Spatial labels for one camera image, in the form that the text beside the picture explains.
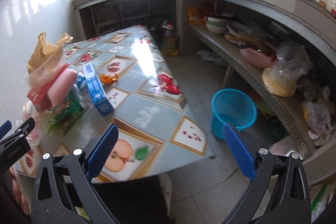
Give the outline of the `person's left hand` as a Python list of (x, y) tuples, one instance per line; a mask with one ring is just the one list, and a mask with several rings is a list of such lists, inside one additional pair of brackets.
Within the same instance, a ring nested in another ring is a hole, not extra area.
[(21, 206), (21, 209), (23, 210), (23, 212), (26, 215), (29, 215), (29, 212), (30, 212), (29, 204), (27, 202), (26, 197), (21, 192), (21, 187), (19, 185), (19, 180), (18, 180), (17, 176), (15, 175), (15, 170), (13, 169), (12, 166), (10, 167), (9, 172), (10, 172), (10, 176), (12, 178), (12, 183), (13, 183), (14, 198), (15, 198), (17, 204)]

